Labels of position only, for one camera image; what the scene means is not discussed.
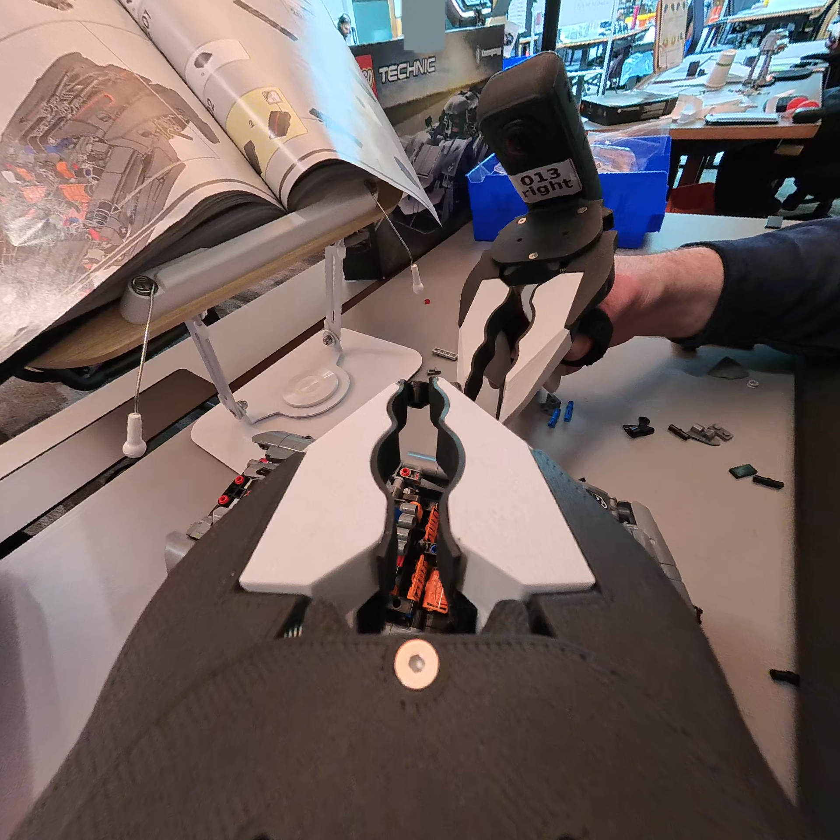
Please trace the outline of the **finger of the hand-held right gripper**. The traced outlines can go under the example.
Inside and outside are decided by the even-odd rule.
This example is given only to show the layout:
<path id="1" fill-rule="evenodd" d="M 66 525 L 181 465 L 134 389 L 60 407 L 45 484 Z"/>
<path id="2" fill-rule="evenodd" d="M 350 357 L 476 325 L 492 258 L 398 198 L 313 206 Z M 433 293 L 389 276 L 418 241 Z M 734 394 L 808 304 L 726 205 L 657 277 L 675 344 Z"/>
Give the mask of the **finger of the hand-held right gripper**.
<path id="1" fill-rule="evenodd" d="M 566 322 L 583 278 L 581 272 L 562 272 L 533 289 L 533 317 L 521 338 L 518 362 L 507 378 L 508 399 L 497 408 L 500 423 L 525 407 L 571 347 Z"/>
<path id="2" fill-rule="evenodd" d="M 456 382 L 476 400 L 483 381 L 508 400 L 508 376 L 518 362 L 519 344 L 527 331 L 522 304 L 523 286 L 509 286 L 500 278 L 468 281 L 461 296 L 458 321 Z"/>

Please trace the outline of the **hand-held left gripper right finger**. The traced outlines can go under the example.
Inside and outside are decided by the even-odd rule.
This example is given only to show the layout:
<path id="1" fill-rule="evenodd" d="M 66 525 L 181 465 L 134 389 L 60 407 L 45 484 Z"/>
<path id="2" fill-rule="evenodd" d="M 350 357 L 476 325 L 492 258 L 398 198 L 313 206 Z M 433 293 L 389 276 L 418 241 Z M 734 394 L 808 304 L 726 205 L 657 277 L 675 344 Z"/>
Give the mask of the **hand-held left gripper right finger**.
<path id="1" fill-rule="evenodd" d="M 588 592 L 595 576 L 531 448 L 442 377 L 430 381 L 429 409 L 438 442 L 455 446 L 448 530 L 478 622 L 499 602 Z"/>

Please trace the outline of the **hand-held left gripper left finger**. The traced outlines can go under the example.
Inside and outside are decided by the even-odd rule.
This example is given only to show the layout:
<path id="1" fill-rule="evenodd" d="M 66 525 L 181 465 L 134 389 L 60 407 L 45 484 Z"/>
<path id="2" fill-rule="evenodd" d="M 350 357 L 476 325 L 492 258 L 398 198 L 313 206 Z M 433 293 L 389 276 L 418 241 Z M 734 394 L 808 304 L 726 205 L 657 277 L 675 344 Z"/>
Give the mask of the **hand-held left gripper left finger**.
<path id="1" fill-rule="evenodd" d="M 239 583 L 248 592 L 305 595 L 356 613 L 377 591 L 375 551 L 393 523 L 375 447 L 397 429 L 388 385 L 311 444 Z"/>

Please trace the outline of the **grey orange lego car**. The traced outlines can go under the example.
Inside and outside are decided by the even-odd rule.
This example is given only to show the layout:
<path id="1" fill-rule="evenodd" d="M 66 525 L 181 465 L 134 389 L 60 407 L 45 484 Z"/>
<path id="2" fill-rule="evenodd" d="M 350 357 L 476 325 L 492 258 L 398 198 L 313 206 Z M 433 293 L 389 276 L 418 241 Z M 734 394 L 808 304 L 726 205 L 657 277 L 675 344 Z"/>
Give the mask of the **grey orange lego car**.
<path id="1" fill-rule="evenodd" d="M 303 452 L 312 442 L 310 436 L 283 431 L 260 433 L 252 440 L 262 450 L 262 456 L 248 461 L 246 468 L 236 475 L 205 517 L 184 532 L 168 534 L 164 546 L 167 571 L 172 571 L 193 545 L 208 534 L 259 481 L 290 456 Z M 673 555 L 650 511 L 638 502 L 615 499 L 585 479 L 579 482 L 656 559 L 701 623 L 702 611 L 690 600 Z M 364 633 L 468 632 L 468 620 L 475 616 L 476 611 L 467 606 L 462 596 L 459 602 L 447 599 L 437 559 L 438 507 L 448 486 L 448 478 L 433 457 L 409 452 L 386 485 L 393 498 L 395 582 L 389 594 L 372 597 L 356 614 L 350 615 L 350 620 L 357 622 Z"/>

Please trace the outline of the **person's right hand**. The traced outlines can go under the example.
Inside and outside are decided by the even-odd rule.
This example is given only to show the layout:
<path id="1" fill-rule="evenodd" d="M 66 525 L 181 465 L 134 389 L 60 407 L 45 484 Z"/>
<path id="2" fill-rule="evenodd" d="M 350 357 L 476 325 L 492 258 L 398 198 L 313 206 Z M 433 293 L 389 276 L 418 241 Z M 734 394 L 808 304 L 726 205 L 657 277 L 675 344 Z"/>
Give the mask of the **person's right hand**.
<path id="1" fill-rule="evenodd" d="M 707 247 L 653 255 L 619 255 L 615 277 L 600 309 L 610 319 L 609 347 L 635 337 L 690 338 L 714 312 L 724 281 L 718 253 Z"/>

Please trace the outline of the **black flat box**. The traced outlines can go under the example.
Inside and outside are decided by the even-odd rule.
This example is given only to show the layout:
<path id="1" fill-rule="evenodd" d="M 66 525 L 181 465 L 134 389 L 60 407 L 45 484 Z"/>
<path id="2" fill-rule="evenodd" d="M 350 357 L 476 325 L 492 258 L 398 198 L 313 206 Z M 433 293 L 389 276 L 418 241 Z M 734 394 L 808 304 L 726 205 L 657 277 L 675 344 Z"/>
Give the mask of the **black flat box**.
<path id="1" fill-rule="evenodd" d="M 611 91 L 602 96 L 583 98 L 581 118 L 611 127 L 644 122 L 669 116 L 675 109 L 679 94 L 665 95 L 655 91 Z"/>

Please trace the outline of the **dark printed box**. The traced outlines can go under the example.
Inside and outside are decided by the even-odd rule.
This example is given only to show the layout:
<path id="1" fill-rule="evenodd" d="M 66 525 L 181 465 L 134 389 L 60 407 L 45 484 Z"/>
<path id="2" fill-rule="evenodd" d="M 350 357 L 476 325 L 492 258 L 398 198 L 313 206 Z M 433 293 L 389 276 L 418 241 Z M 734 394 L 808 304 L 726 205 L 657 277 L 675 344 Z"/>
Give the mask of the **dark printed box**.
<path id="1" fill-rule="evenodd" d="M 347 280 L 393 277 L 471 219 L 467 174 L 490 155 L 477 109 L 502 69 L 504 32 L 501 24 L 448 30 L 433 54 L 406 50 L 402 39 L 351 47 L 439 221 L 404 196 L 389 222 L 347 238 Z"/>

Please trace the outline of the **white book stand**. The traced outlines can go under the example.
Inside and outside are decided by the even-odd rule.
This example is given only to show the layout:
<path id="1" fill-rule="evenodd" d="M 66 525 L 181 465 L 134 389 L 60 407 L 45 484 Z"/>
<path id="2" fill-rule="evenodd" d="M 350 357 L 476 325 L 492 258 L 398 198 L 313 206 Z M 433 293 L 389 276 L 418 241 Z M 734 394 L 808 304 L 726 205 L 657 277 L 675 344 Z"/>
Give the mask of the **white book stand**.
<path id="1" fill-rule="evenodd" d="M 383 215 L 382 190 L 366 175 L 316 189 L 303 205 L 226 243 L 133 278 L 122 295 L 123 321 L 183 322 L 217 388 L 221 407 L 194 426 L 192 440 L 226 466 L 256 454 L 253 436 L 288 431 L 318 437 L 388 385 L 421 367 L 415 350 L 341 327 L 344 240 Z M 315 335 L 234 394 L 200 313 L 223 289 L 325 248 L 325 315 Z"/>

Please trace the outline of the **blue storage bin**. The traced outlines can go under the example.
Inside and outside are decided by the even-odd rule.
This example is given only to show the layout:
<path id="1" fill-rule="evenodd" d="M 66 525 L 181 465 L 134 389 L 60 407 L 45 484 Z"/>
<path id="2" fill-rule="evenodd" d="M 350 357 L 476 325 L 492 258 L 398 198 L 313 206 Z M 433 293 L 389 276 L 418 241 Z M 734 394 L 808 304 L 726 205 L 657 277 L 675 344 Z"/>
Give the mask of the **blue storage bin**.
<path id="1" fill-rule="evenodd" d="M 589 141 L 618 246 L 640 248 L 645 236 L 659 231 L 664 222 L 671 139 L 667 134 L 592 133 Z M 524 213 L 525 202 L 494 154 L 467 174 L 467 183 L 475 240 L 492 241 Z"/>

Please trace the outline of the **wooden background table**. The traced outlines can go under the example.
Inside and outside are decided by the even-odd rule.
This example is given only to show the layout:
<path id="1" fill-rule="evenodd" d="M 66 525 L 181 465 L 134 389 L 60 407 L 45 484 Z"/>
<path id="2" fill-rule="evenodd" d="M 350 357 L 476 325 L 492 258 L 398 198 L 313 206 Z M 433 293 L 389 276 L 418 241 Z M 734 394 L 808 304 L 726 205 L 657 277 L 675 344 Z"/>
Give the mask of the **wooden background table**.
<path id="1" fill-rule="evenodd" d="M 780 96 L 806 96 L 822 102 L 825 63 L 820 61 L 812 74 L 803 80 L 775 82 L 756 91 L 741 92 L 740 78 L 728 80 L 719 90 L 705 88 L 708 75 L 688 77 L 693 57 L 674 68 L 654 74 L 643 86 L 632 91 L 655 91 L 665 95 L 679 94 L 674 111 L 667 117 L 644 122 L 631 122 L 611 127 L 583 119 L 588 132 L 621 132 L 632 135 L 666 133 L 671 139 L 668 184 L 687 186 L 698 182 L 705 168 L 704 160 L 742 142 L 810 139 L 817 123 L 794 123 L 775 115 L 773 121 L 760 121 L 770 112 L 768 102 Z"/>

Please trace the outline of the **grey walker model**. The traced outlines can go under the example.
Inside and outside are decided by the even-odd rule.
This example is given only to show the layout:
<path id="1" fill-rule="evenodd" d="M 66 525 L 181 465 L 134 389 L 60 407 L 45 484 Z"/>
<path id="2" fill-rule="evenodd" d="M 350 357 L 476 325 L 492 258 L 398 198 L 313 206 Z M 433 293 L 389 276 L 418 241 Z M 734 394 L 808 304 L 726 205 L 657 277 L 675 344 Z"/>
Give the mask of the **grey walker model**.
<path id="1" fill-rule="evenodd" d="M 774 29 L 763 37 L 759 45 L 759 55 L 743 83 L 743 91 L 756 91 L 773 83 L 770 74 L 773 57 L 784 51 L 788 44 L 789 33 L 785 28 Z"/>

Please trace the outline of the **black office chair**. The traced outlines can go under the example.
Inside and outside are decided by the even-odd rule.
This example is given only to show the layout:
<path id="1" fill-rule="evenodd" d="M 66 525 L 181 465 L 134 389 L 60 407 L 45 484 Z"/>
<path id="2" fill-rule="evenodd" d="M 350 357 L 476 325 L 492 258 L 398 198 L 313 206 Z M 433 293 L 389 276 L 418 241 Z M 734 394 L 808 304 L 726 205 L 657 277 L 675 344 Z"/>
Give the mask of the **black office chair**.
<path id="1" fill-rule="evenodd" d="M 813 185 L 838 181 L 839 88 L 823 93 L 824 114 L 816 134 L 797 155 L 783 154 L 777 140 L 742 144 L 721 157 L 713 191 L 715 212 L 731 217 L 767 217 L 782 204 L 776 194 L 789 178 Z"/>

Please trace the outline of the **open instruction booklet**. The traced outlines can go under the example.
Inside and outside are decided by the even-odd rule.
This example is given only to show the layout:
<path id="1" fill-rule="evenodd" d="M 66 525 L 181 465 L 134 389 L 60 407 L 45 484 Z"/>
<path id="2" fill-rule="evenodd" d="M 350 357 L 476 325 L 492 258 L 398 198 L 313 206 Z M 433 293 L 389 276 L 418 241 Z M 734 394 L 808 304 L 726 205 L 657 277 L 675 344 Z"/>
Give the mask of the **open instruction booklet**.
<path id="1" fill-rule="evenodd" d="M 322 2 L 2 2 L 2 381 L 131 279 L 356 180 L 437 218 Z"/>

